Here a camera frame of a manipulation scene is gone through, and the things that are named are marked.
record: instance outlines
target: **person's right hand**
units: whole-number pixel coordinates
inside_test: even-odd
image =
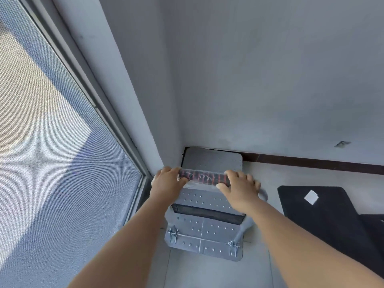
[[[219,183],[216,187],[225,195],[228,202],[238,212],[248,213],[252,208],[252,203],[261,200],[258,196],[260,190],[260,182],[254,180],[251,174],[245,175],[243,172],[234,172],[228,170],[227,174],[231,187],[223,183]]]

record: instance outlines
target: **window screen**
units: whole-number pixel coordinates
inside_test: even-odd
[[[0,0],[0,287],[66,287],[140,179],[18,0]]]

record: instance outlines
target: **tile floor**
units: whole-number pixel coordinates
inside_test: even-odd
[[[358,213],[384,213],[381,175],[251,162],[244,162],[243,170],[261,181],[268,202],[280,212],[279,186],[318,185],[344,188]],[[244,236],[244,256],[239,262],[171,249],[164,233],[162,229],[147,288],[286,288],[256,226]]]

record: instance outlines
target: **hand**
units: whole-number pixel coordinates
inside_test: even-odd
[[[152,180],[152,189],[149,198],[165,203],[167,206],[176,201],[180,194],[180,190],[189,181],[187,178],[177,180],[180,167],[171,169],[164,167],[158,170]]]
[[[243,172],[228,170],[225,172],[231,183],[230,189],[227,185],[219,183],[216,186],[225,195],[233,208],[241,213],[249,213],[252,203],[261,200],[258,196],[261,183],[253,179],[252,175]]]

